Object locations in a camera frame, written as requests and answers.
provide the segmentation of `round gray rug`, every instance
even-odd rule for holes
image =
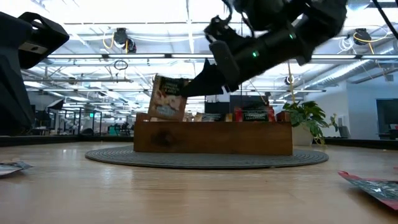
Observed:
[[[132,146],[99,149],[86,153],[87,159],[128,166],[176,169],[258,169],[318,164],[329,159],[318,151],[295,150],[293,156],[252,156],[237,154],[134,152]]]

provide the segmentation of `exposed duct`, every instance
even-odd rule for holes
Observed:
[[[375,51],[375,54],[396,54],[398,53],[397,41],[393,40],[381,45]],[[312,80],[304,85],[296,86],[296,89],[307,89],[317,85],[334,85],[343,80],[351,78],[359,73],[375,68],[377,63],[375,60],[365,59],[349,65],[340,65],[331,70],[317,76],[316,80]]]
[[[370,0],[348,0],[347,8],[350,11],[356,12],[365,9],[370,3]]]

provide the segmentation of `wooden box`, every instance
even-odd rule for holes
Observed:
[[[293,153],[289,122],[139,122],[136,152],[285,155]]]

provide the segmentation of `black robotic arm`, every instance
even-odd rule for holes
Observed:
[[[231,8],[227,0],[223,2]],[[316,47],[339,34],[346,19],[347,0],[235,0],[235,10],[259,37],[241,37],[228,25],[231,14],[212,18],[205,29],[216,64],[206,60],[203,71],[182,91],[183,96],[236,91],[246,80],[286,60],[308,63]],[[293,25],[299,15],[302,19]]]

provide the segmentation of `wooden tabletop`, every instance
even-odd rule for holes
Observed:
[[[398,151],[330,146],[328,162],[260,170],[172,170],[89,161],[126,143],[0,148],[34,166],[0,179],[1,223],[398,223],[390,208],[342,179],[398,179]]]

